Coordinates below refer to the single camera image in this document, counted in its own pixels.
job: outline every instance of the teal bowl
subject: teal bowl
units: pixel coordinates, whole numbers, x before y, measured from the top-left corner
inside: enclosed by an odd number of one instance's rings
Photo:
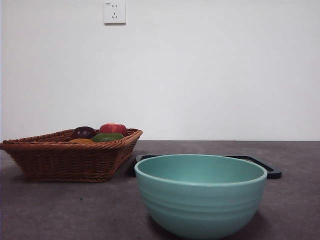
[[[188,239],[220,239],[243,228],[258,210],[267,179],[253,162],[215,155],[156,156],[134,169],[150,216]]]

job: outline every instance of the bowl rim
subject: bowl rim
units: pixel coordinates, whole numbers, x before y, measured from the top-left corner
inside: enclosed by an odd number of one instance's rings
[[[245,162],[247,164],[251,164],[256,166],[257,168],[261,169],[263,174],[257,178],[248,180],[248,181],[238,181],[238,182],[220,182],[220,183],[214,183],[214,182],[188,182],[188,181],[178,181],[178,180],[170,180],[170,179],[166,179],[166,178],[161,178],[161,177],[157,177],[157,176],[152,176],[149,174],[146,174],[144,172],[142,172],[139,169],[139,165],[150,161],[152,159],[159,159],[159,158],[166,158],[166,157],[172,157],[172,156],[206,156],[206,157],[219,157],[219,158],[223,158],[223,159],[232,159],[234,161],[239,161],[239,162]],[[263,180],[267,179],[267,175],[268,172],[265,168],[263,168],[262,166],[251,162],[251,161],[247,161],[247,160],[243,160],[243,159],[238,159],[238,158],[233,158],[233,157],[228,157],[228,156],[219,156],[219,155],[211,155],[211,154],[166,154],[166,155],[161,155],[161,156],[153,156],[153,157],[149,157],[146,158],[144,160],[139,161],[138,163],[135,164],[134,166],[134,170],[136,174],[140,174],[148,179],[152,179],[152,180],[156,180],[156,181],[160,181],[160,182],[164,182],[164,183],[168,183],[168,184],[176,184],[176,185],[186,185],[186,186],[198,186],[198,187],[227,187],[227,186],[237,186],[237,185],[248,185],[248,184],[253,184],[256,182],[260,182]]]

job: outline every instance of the dark purple fruit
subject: dark purple fruit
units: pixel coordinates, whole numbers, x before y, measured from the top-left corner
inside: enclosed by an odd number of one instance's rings
[[[71,139],[92,139],[97,134],[96,130],[89,126],[80,126],[71,133]]]

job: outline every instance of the wall outlet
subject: wall outlet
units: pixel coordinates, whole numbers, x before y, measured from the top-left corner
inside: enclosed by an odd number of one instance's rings
[[[108,0],[104,3],[104,24],[126,24],[126,2]]]

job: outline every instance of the red apple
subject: red apple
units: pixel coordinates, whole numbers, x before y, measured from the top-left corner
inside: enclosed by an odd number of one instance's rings
[[[103,124],[99,129],[99,133],[103,133],[103,134],[118,133],[118,134],[122,134],[123,136],[128,135],[126,126],[122,124],[117,124],[117,123]]]

